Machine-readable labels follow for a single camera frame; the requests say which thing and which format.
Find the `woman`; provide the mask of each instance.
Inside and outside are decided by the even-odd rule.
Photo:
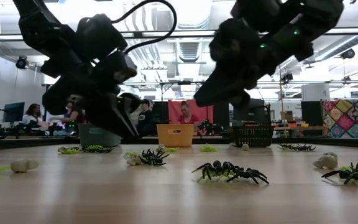
[[[33,103],[29,106],[29,109],[25,112],[22,119],[22,124],[38,124],[42,122],[42,115],[40,112],[40,105]]]
[[[58,117],[54,116],[51,117],[51,120],[59,120],[62,123],[70,123],[72,121],[75,121],[76,124],[83,124],[85,123],[85,116],[81,109],[79,109],[77,106],[75,106],[74,101],[69,101],[66,105],[67,113],[64,115],[64,117]]]
[[[195,131],[198,131],[198,126],[201,124],[200,120],[196,115],[193,115],[189,109],[189,104],[186,101],[182,101],[180,104],[180,110],[182,115],[180,115],[178,122],[180,124],[194,124]]]

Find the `table surface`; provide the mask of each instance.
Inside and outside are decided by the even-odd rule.
[[[109,154],[59,155],[58,146],[0,150],[0,165],[36,159],[25,174],[0,174],[0,223],[358,223],[358,186],[312,162],[336,152],[342,166],[358,162],[358,148],[317,146],[282,152],[276,146],[218,152],[180,149],[163,167],[129,167],[124,152],[156,147],[120,146]],[[270,185],[224,179],[199,184],[191,171],[205,162],[231,161],[263,172]]]

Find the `yellow basket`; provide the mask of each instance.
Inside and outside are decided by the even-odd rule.
[[[191,147],[194,124],[158,124],[158,143],[165,147]]]

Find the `computer monitor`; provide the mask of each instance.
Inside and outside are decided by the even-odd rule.
[[[265,112],[265,101],[260,99],[250,99],[248,111],[234,109],[233,117],[239,121],[253,121],[256,123],[268,123]]]
[[[23,114],[24,102],[7,104],[4,108],[4,122],[13,123],[15,121],[22,121]]]

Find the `black shirt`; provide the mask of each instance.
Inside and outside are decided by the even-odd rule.
[[[144,128],[146,125],[150,124],[153,120],[153,113],[150,110],[141,112],[139,114],[137,129]]]

